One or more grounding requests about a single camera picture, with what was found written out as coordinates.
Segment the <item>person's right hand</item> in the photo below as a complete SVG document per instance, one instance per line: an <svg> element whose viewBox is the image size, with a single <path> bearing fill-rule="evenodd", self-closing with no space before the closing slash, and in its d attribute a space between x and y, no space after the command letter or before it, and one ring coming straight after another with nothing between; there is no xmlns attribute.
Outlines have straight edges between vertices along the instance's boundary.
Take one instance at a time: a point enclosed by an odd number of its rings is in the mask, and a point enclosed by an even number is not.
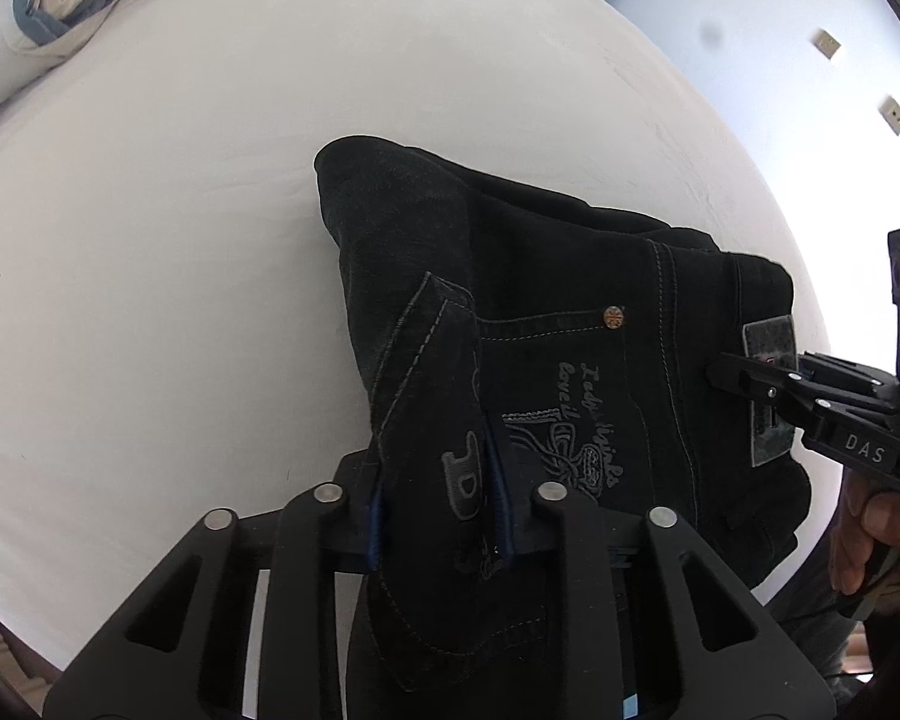
<svg viewBox="0 0 900 720"><path fill-rule="evenodd" d="M845 470L836 527L831 532L829 578L843 595L857 593L865 582L865 566L878 544L900 550L900 494L877 493L854 470ZM878 596L875 613L900 611L900 563Z"/></svg>

